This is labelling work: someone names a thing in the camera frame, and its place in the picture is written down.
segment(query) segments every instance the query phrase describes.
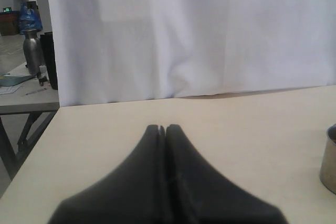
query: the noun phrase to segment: paper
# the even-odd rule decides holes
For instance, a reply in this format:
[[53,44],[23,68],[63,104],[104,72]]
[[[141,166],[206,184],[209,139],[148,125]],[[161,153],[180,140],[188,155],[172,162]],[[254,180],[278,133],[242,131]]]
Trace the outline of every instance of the paper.
[[0,87],[0,94],[13,94],[18,88],[20,88],[23,85],[22,83],[19,83],[18,85],[15,86],[10,86],[10,87]]

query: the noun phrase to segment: floor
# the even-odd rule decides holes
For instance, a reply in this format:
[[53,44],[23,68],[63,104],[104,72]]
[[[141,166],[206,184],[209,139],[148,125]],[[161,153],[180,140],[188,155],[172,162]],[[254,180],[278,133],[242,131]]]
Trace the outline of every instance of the floor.
[[[25,62],[22,45],[25,39],[24,35],[0,36],[0,75],[8,73],[12,69]],[[45,119],[47,115],[42,115],[33,125],[30,132]],[[20,137],[23,126],[28,115],[6,115],[1,116],[7,135],[12,143],[14,151],[17,152],[17,140]],[[7,171],[0,159],[0,198],[10,184]]]

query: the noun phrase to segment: black object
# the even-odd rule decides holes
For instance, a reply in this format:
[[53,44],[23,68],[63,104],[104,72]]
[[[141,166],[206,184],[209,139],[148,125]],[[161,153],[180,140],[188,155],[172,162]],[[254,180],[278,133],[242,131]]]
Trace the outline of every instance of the black object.
[[58,90],[53,32],[41,34],[40,42],[51,87]]
[[178,125],[147,127],[106,178],[64,200],[49,223],[286,224],[202,158]]

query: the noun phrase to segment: white curtain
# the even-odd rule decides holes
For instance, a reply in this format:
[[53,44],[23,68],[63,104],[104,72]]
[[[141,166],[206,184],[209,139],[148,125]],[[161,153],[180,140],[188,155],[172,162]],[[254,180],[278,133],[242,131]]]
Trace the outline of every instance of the white curtain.
[[336,82],[336,0],[49,0],[62,106]]

